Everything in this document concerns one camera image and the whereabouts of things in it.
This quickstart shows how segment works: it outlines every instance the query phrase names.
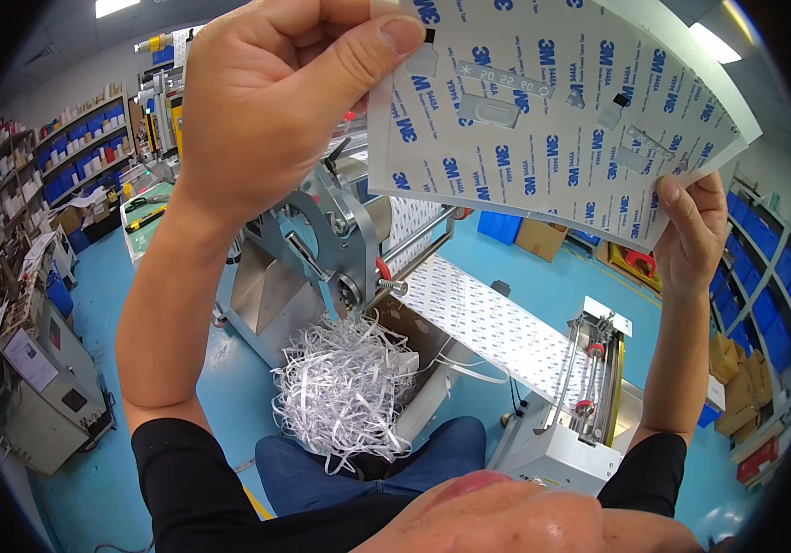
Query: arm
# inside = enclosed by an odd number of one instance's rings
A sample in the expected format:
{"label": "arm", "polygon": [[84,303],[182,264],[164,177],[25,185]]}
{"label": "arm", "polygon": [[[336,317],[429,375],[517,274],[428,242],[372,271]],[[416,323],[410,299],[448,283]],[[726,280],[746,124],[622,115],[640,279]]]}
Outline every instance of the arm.
{"label": "arm", "polygon": [[116,338],[132,433],[154,418],[210,430],[195,394],[227,249],[318,163],[343,114],[422,43],[367,0],[255,0],[193,40],[182,169]]}
{"label": "arm", "polygon": [[658,191],[671,219],[654,249],[662,279],[660,333],[629,449],[661,432],[690,444],[709,389],[709,282],[727,239],[727,201],[717,172],[687,190],[665,177]]}

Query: screw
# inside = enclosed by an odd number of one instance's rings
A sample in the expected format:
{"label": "screw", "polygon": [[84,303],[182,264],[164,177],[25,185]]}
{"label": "screw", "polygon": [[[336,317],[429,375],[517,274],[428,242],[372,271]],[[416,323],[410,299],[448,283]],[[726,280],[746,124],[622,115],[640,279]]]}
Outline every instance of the screw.
{"label": "screw", "polygon": [[387,281],[380,279],[377,281],[377,286],[391,290],[393,294],[404,295],[408,293],[408,283],[403,281]]}

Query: ceiling light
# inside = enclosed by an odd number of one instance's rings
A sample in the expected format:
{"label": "ceiling light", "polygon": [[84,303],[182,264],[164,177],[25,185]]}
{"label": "ceiling light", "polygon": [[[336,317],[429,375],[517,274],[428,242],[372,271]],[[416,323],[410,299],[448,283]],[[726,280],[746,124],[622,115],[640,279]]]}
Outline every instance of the ceiling light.
{"label": "ceiling light", "polygon": [[104,15],[110,15],[122,8],[134,6],[140,2],[141,0],[96,0],[94,2],[94,16],[99,19]]}
{"label": "ceiling light", "polygon": [[719,63],[728,64],[734,61],[740,61],[742,57],[736,53],[727,42],[718,38],[718,35],[712,33],[701,23],[694,23],[690,27],[690,34],[693,35],[699,44],[711,54],[711,56],[718,60]]}

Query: scissors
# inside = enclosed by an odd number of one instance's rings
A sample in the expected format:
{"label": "scissors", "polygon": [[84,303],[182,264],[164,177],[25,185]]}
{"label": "scissors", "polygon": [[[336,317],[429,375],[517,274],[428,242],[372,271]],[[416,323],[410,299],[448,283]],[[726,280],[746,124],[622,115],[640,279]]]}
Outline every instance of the scissors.
{"label": "scissors", "polygon": [[171,194],[152,195],[148,198],[139,197],[131,201],[130,204],[124,206],[125,213],[131,213],[139,207],[147,204],[167,204],[170,200]]}

